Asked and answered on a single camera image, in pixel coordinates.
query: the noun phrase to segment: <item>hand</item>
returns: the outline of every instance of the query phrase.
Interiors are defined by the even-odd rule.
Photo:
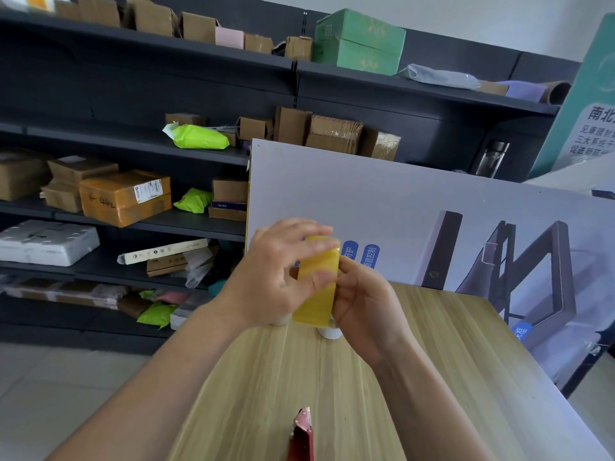
[[[306,236],[329,236],[330,226],[290,218],[257,230],[250,249],[227,280],[216,301],[223,304],[243,329],[268,325],[294,312],[312,294],[335,280],[330,271],[315,271],[296,281],[290,267],[339,245],[336,239],[302,241]]]
[[[375,367],[397,344],[414,340],[397,295],[377,271],[340,257],[333,318],[344,337]]]

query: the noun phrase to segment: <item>large white display board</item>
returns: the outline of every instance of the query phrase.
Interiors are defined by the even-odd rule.
[[[487,297],[560,386],[615,319],[611,200],[254,140],[249,203],[248,242],[312,218],[389,281]]]

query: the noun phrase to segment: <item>pink package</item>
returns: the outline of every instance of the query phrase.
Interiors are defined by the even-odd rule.
[[[216,27],[216,45],[243,50],[243,31]]]
[[[180,293],[179,291],[165,291],[165,293],[158,296],[156,300],[178,305],[186,301],[189,295],[189,293]]]

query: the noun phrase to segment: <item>person's left hand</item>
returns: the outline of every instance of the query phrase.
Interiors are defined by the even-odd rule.
[[[310,278],[296,281],[288,269],[296,261],[337,247],[336,239],[302,241],[306,236],[329,236],[332,232],[333,227],[301,218],[258,229],[216,301],[223,303],[226,313],[243,329],[268,325],[294,312],[336,276],[330,271],[315,271]]]

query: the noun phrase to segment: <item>person's right hand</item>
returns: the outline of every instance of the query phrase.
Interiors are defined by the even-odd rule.
[[[350,346],[373,368],[396,345],[413,341],[408,320],[380,273],[343,255],[340,270],[333,318]]]

